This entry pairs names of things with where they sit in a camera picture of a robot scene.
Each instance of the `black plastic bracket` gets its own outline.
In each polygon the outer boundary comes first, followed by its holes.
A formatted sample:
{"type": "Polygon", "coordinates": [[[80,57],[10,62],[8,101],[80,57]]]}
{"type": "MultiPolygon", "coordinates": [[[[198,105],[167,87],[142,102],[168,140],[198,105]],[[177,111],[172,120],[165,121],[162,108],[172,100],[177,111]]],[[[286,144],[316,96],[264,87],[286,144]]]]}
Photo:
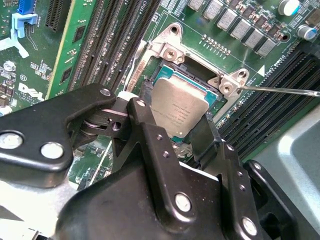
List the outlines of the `black plastic bracket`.
{"type": "Polygon", "coordinates": [[[132,98],[127,111],[132,133],[123,148],[116,150],[118,156],[114,159],[112,171],[117,172],[128,164],[133,152],[139,149],[159,221],[169,231],[183,231],[196,220],[197,209],[167,132],[156,125],[150,107],[142,99],[132,98]],[[177,206],[178,194],[189,200],[190,210],[183,211],[177,206]]]}
{"type": "Polygon", "coordinates": [[[73,141],[84,118],[110,108],[115,100],[103,86],[91,84],[1,117],[0,135],[15,133],[22,144],[14,149],[0,148],[0,178],[40,188],[61,184],[73,161],[73,141]],[[51,142],[62,147],[61,157],[51,159],[41,154],[42,146],[51,142]]]}

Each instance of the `dimm slot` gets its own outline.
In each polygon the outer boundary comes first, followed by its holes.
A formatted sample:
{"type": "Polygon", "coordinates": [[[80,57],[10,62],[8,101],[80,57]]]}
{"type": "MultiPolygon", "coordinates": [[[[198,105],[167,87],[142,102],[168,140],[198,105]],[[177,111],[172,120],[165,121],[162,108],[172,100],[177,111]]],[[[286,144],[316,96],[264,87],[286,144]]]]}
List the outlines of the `dimm slot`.
{"type": "Polygon", "coordinates": [[[124,27],[121,27],[122,31],[120,37],[117,39],[117,41],[115,41],[114,38],[110,45],[110,49],[112,49],[113,51],[109,51],[109,53],[106,56],[106,59],[109,62],[105,65],[103,71],[101,71],[100,74],[96,76],[96,78],[99,79],[98,82],[103,85],[106,84],[108,76],[112,74],[111,71],[112,68],[114,68],[114,64],[117,64],[117,58],[119,57],[119,54],[121,54],[121,49],[123,48],[124,43],[126,42],[126,38],[128,36],[130,37],[130,31],[134,31],[135,29],[135,27],[133,26],[133,19],[137,17],[141,3],[142,0],[135,1],[133,7],[130,7],[131,11],[126,19],[124,27]]]}
{"type": "MultiPolygon", "coordinates": [[[[314,79],[312,81],[306,81],[306,75],[299,76],[297,79],[300,79],[299,83],[297,84],[292,84],[290,88],[298,88],[298,89],[309,89],[314,85],[315,81],[314,79]]],[[[292,104],[293,101],[298,99],[299,95],[292,95],[292,94],[283,94],[283,93],[276,93],[275,95],[284,97],[284,101],[280,102],[279,104],[273,104],[272,108],[269,109],[269,111],[265,112],[265,117],[262,121],[257,120],[255,124],[253,124],[250,128],[250,132],[254,132],[255,135],[260,134],[263,130],[267,129],[270,125],[268,124],[269,122],[273,122],[274,119],[276,119],[279,116],[283,116],[283,109],[288,108],[292,104]]],[[[235,144],[237,146],[242,146],[245,147],[251,140],[248,138],[252,138],[252,134],[247,134],[245,136],[241,136],[238,139],[235,139],[235,144]]]]}
{"type": "Polygon", "coordinates": [[[109,82],[109,85],[111,87],[109,87],[112,91],[115,91],[120,82],[122,81],[122,78],[124,77],[125,71],[128,68],[128,66],[130,65],[130,62],[133,58],[133,56],[135,55],[135,52],[141,42],[141,40],[143,39],[145,32],[154,16],[154,14],[156,13],[160,3],[162,0],[156,0],[152,3],[152,7],[150,7],[147,11],[146,14],[144,14],[144,17],[142,17],[141,19],[143,19],[143,24],[139,25],[141,26],[139,28],[139,30],[134,32],[134,35],[132,36],[132,41],[130,41],[127,45],[127,49],[129,49],[129,52],[126,54],[126,56],[124,58],[121,59],[121,62],[119,62],[118,67],[115,71],[115,74],[112,76],[112,79],[109,82]]]}
{"type": "Polygon", "coordinates": [[[123,2],[124,0],[119,0],[112,6],[110,16],[107,18],[107,21],[105,22],[104,26],[102,26],[103,33],[99,38],[97,48],[96,48],[97,49],[96,54],[94,55],[94,59],[91,62],[86,72],[84,81],[81,83],[81,86],[85,86],[95,82],[96,72],[99,71],[98,68],[100,68],[101,64],[104,63],[103,56],[102,56],[104,48],[106,47],[106,45],[108,45],[109,39],[114,38],[115,33],[113,33],[113,35],[111,35],[111,33],[113,30],[113,26],[117,22],[119,11],[122,6],[124,6],[124,8],[128,8],[129,4],[123,4],[123,2]]]}
{"type": "MultiPolygon", "coordinates": [[[[306,55],[301,52],[292,53],[284,60],[283,64],[281,64],[281,66],[283,66],[281,69],[285,70],[282,71],[278,67],[261,86],[270,88],[276,87],[293,70],[291,66],[296,66],[305,57],[306,55]]],[[[268,94],[269,92],[253,92],[241,109],[232,114],[228,122],[219,129],[220,134],[226,139],[232,131],[238,127],[241,121],[245,119],[245,117],[251,113],[268,94]]]]}
{"type": "MultiPolygon", "coordinates": [[[[304,66],[306,67],[300,68],[298,71],[294,72],[294,75],[292,77],[288,77],[288,79],[293,79],[293,81],[286,80],[279,87],[289,88],[289,89],[293,88],[294,85],[297,83],[297,81],[303,78],[306,75],[306,73],[308,73],[316,65],[316,63],[312,62],[311,59],[305,62],[306,63],[304,64],[304,66]]],[[[228,141],[234,142],[235,139],[240,138],[243,134],[245,134],[246,128],[250,129],[252,127],[252,124],[258,122],[263,116],[265,116],[266,113],[269,111],[269,109],[271,109],[274,105],[276,105],[277,102],[280,101],[281,98],[283,97],[284,97],[284,94],[274,94],[274,93],[268,92],[267,97],[264,98],[264,100],[259,103],[259,106],[256,109],[256,111],[252,111],[251,113],[249,113],[245,117],[244,121],[242,121],[241,123],[242,127],[237,127],[235,131],[231,133],[232,137],[228,138],[228,141]]]]}

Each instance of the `screw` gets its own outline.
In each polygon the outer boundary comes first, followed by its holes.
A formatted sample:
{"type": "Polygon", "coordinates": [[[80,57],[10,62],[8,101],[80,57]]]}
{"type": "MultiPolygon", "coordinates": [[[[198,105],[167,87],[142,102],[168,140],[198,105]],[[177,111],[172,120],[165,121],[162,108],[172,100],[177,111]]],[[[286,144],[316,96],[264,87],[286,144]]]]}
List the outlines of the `screw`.
{"type": "Polygon", "coordinates": [[[0,148],[2,149],[16,149],[23,142],[22,137],[14,132],[7,132],[0,135],[0,148]]]}
{"type": "Polygon", "coordinates": [[[105,95],[105,96],[107,96],[107,97],[109,97],[111,95],[110,91],[108,89],[106,89],[106,88],[102,88],[100,90],[100,93],[105,95]]]}
{"type": "Polygon", "coordinates": [[[41,154],[48,159],[58,159],[64,154],[64,148],[57,142],[48,142],[40,149],[41,154]]]}
{"type": "Polygon", "coordinates": [[[182,193],[175,195],[175,204],[183,212],[189,212],[191,209],[191,202],[189,198],[182,193]]]}
{"type": "Polygon", "coordinates": [[[247,217],[242,218],[242,224],[244,229],[247,231],[248,234],[255,236],[258,233],[258,230],[255,224],[247,217]]]}
{"type": "Polygon", "coordinates": [[[256,169],[261,170],[261,166],[258,163],[254,163],[253,165],[256,169]]]}
{"type": "Polygon", "coordinates": [[[138,99],[138,100],[136,101],[136,103],[139,104],[141,107],[145,107],[145,106],[146,106],[145,102],[142,101],[142,100],[140,100],[140,99],[138,99]]]}
{"type": "Polygon", "coordinates": [[[234,150],[235,150],[234,147],[231,146],[230,144],[227,144],[226,146],[227,146],[227,148],[228,148],[229,150],[231,150],[231,151],[234,151],[234,150]]]}

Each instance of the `electronic component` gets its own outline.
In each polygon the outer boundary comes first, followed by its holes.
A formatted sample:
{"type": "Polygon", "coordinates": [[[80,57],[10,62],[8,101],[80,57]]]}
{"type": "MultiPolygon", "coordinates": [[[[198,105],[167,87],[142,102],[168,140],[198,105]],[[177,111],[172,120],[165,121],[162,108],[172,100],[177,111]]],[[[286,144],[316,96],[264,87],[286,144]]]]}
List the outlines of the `electronic component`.
{"type": "Polygon", "coordinates": [[[35,2],[35,0],[19,0],[17,12],[22,15],[34,13],[35,2]]]}
{"type": "Polygon", "coordinates": [[[7,90],[7,85],[4,83],[1,83],[0,84],[0,92],[5,94],[6,90],[7,90]]]}
{"type": "Polygon", "coordinates": [[[72,66],[63,72],[62,78],[60,80],[61,84],[70,77],[71,71],[72,71],[72,66]]]}
{"type": "Polygon", "coordinates": [[[76,41],[79,41],[80,39],[82,39],[84,32],[85,32],[86,26],[78,26],[75,30],[75,34],[73,37],[73,43],[75,43],[76,41]]]}
{"type": "Polygon", "coordinates": [[[231,9],[236,9],[241,0],[231,0],[229,3],[229,7],[231,9]]]}
{"type": "Polygon", "coordinates": [[[244,37],[244,35],[247,33],[249,28],[250,28],[250,23],[248,23],[244,19],[241,19],[241,21],[236,25],[236,27],[231,32],[231,36],[241,40],[244,37]]]}
{"type": "Polygon", "coordinates": [[[203,13],[203,16],[206,19],[213,20],[219,13],[222,6],[223,4],[218,0],[212,0],[209,6],[206,8],[205,12],[203,13]]]}
{"type": "Polygon", "coordinates": [[[268,21],[268,18],[264,15],[261,15],[259,19],[256,21],[255,26],[257,26],[258,28],[262,28],[267,21],[268,21]]]}
{"type": "Polygon", "coordinates": [[[277,44],[271,39],[267,39],[264,44],[256,51],[257,54],[266,57],[277,44]]]}
{"type": "Polygon", "coordinates": [[[297,34],[300,38],[311,40],[317,36],[317,29],[304,24],[298,27],[297,34]]]}
{"type": "Polygon", "coordinates": [[[10,97],[12,97],[14,95],[14,91],[15,91],[15,89],[12,86],[8,86],[6,88],[5,94],[7,94],[10,97]]]}
{"type": "Polygon", "coordinates": [[[255,11],[255,8],[251,5],[248,5],[244,10],[244,12],[242,13],[242,16],[246,19],[249,19],[254,11],[255,11]]]}
{"type": "Polygon", "coordinates": [[[215,93],[163,65],[154,80],[151,109],[157,125],[170,136],[182,139],[216,99],[215,93]]]}
{"type": "Polygon", "coordinates": [[[0,107],[5,107],[9,104],[9,98],[6,95],[0,96],[0,107]]]}
{"type": "Polygon", "coordinates": [[[203,3],[204,0],[190,0],[188,6],[198,12],[203,3]]]}
{"type": "Polygon", "coordinates": [[[315,9],[311,15],[307,18],[306,22],[310,25],[320,24],[320,9],[315,9]]]}
{"type": "Polygon", "coordinates": [[[299,8],[299,0],[282,0],[278,6],[278,12],[280,15],[292,16],[298,12],[299,8]]]}
{"type": "Polygon", "coordinates": [[[71,0],[50,0],[45,25],[52,31],[59,32],[65,27],[71,0]]]}
{"type": "Polygon", "coordinates": [[[219,22],[217,23],[217,26],[219,28],[227,31],[236,17],[237,17],[237,14],[235,12],[233,12],[232,10],[228,9],[227,11],[225,11],[223,16],[220,18],[219,22]]]}
{"type": "Polygon", "coordinates": [[[248,39],[244,42],[244,44],[249,48],[254,49],[262,37],[263,34],[255,29],[253,33],[251,33],[251,35],[248,37],[248,39]]]}
{"type": "Polygon", "coordinates": [[[268,31],[268,35],[273,38],[277,35],[280,29],[281,28],[278,25],[273,25],[271,29],[268,31]]]}

